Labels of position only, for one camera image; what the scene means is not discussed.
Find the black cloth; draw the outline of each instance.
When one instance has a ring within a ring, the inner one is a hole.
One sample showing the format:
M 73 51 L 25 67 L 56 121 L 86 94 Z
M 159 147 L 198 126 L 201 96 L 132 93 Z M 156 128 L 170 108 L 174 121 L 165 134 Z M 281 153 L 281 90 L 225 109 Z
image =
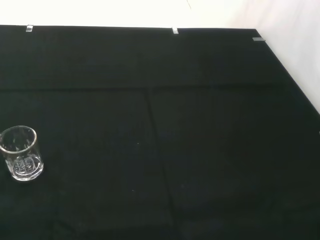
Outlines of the black cloth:
M 0 26 L 1 240 L 317 239 L 320 117 L 254 29 Z

